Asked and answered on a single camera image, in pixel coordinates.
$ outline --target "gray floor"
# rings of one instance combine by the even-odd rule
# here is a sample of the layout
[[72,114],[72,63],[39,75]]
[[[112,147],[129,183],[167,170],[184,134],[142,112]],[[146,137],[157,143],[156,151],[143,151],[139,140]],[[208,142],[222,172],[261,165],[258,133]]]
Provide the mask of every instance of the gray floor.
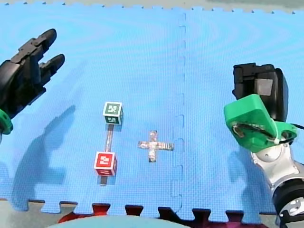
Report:
[[[0,0],[0,2],[14,3],[14,0]],[[266,12],[272,10],[283,10],[291,13],[293,10],[304,10],[304,0],[66,0],[67,4],[82,2],[84,4],[102,3],[105,6],[112,4],[123,4],[129,7],[134,4],[143,5],[149,8],[153,5],[162,5],[164,8],[184,7],[191,9],[192,6],[203,6],[206,10],[213,7],[221,7],[225,10],[243,8],[244,11],[262,9]],[[0,202],[0,228],[45,228],[55,224],[59,218],[72,211],[71,207],[63,207],[61,214],[45,214],[39,210],[41,205],[30,203],[28,212],[14,211],[8,202]],[[276,228],[274,216],[262,216],[263,223],[269,228]]]

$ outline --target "green cube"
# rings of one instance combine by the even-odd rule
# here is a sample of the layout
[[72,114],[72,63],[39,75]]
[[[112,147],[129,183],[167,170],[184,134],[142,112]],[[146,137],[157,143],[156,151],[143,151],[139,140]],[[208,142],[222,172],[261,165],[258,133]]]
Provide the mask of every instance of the green cube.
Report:
[[106,102],[103,116],[107,124],[121,125],[123,119],[123,104],[121,102]]

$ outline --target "blue foam mat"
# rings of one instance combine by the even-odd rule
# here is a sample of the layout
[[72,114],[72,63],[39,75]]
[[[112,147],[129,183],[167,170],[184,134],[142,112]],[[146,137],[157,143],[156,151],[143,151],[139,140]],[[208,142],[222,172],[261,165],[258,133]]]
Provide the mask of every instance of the blue foam mat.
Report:
[[[56,28],[44,59],[64,53],[66,63],[4,138],[0,195],[18,210],[26,210],[29,199],[44,200],[42,211],[51,213],[60,212],[61,201],[78,203],[75,213],[82,214],[93,213],[92,203],[111,204],[109,214],[116,215],[126,213],[125,205],[143,206],[148,217],[159,216],[159,206],[177,211],[173,152],[159,152],[149,163],[137,144],[150,130],[160,141],[175,141],[179,11],[36,3],[2,6],[1,13],[7,20],[0,29],[8,44],[0,48],[3,58]],[[95,153],[105,148],[106,101],[123,103],[124,123],[113,136],[116,178],[101,187],[93,167]]]
[[[304,124],[303,19],[281,12],[187,12],[181,24],[187,31],[181,218],[194,218],[193,208],[206,208],[211,221],[228,221],[225,211],[243,211],[244,223],[258,223],[259,213],[275,212],[262,173],[226,128],[223,108],[235,100],[233,65],[273,64],[288,81],[288,121]],[[300,162],[303,143],[300,134],[292,146]]]
[[[270,63],[289,84],[288,120],[303,124],[302,13],[62,3],[0,5],[0,12],[7,19],[0,28],[3,59],[56,28],[45,59],[62,52],[67,60],[1,144],[0,197],[14,208],[45,200],[42,210],[56,213],[70,201],[78,203],[76,213],[91,213],[92,203],[110,203],[109,213],[117,215],[125,205],[141,205],[143,216],[170,207],[182,219],[192,219],[192,209],[210,209],[217,222],[231,210],[243,211],[245,223],[274,212],[261,172],[226,129],[223,107],[234,101],[233,65]],[[125,118],[113,138],[117,176],[100,187],[93,163],[105,145],[105,101],[123,102]],[[174,152],[159,152],[155,164],[136,148],[150,130],[176,144]],[[302,145],[300,135],[293,144],[300,162]]]

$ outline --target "cable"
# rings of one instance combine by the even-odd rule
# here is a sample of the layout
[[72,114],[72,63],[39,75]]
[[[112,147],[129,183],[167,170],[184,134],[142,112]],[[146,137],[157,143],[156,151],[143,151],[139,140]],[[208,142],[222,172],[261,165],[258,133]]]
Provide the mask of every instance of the cable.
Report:
[[[293,126],[299,128],[299,129],[302,129],[304,130],[304,126],[301,126],[301,125],[298,125],[298,124],[292,124]],[[277,131],[277,128],[276,128],[276,137],[274,137],[272,134],[270,134],[269,132],[263,130],[262,128],[260,127],[257,127],[257,126],[253,126],[253,125],[249,125],[249,124],[245,124],[245,123],[239,123],[239,124],[236,124],[236,127],[238,128],[243,128],[243,129],[247,129],[247,130],[251,130],[251,131],[254,131],[254,132],[259,132],[265,136],[267,136],[272,142],[274,142],[275,144],[285,144],[285,143],[291,143],[295,137],[291,137],[290,139],[286,139],[286,140],[281,140],[281,141],[276,141],[278,139],[278,131]]]
[[[239,123],[237,124],[237,127],[239,128],[243,128],[243,129],[247,129],[247,130],[252,130],[254,132],[259,132],[262,133],[263,135],[267,136],[268,138],[271,139],[272,142],[275,142],[275,139],[277,139],[276,137],[274,137],[272,134],[270,134],[269,132],[261,129],[260,127],[257,126],[253,126],[253,125],[249,125],[249,124],[245,124],[245,123]],[[290,143],[294,140],[295,138],[292,137],[290,139],[286,139],[286,140],[281,140],[279,141],[277,144],[285,144],[285,143]]]
[[304,127],[303,127],[303,126],[301,126],[301,125],[294,124],[294,123],[292,123],[292,125],[293,125],[293,126],[295,126],[295,127],[297,127],[297,128],[300,128],[300,129],[304,130]]

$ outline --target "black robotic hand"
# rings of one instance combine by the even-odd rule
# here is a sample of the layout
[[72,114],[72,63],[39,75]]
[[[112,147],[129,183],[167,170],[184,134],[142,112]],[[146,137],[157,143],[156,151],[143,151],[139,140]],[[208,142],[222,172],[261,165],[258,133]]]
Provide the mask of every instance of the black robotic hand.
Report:
[[63,54],[39,64],[56,38],[56,30],[50,29],[30,39],[18,49],[18,54],[0,65],[0,110],[9,119],[45,93],[43,86],[64,64]]

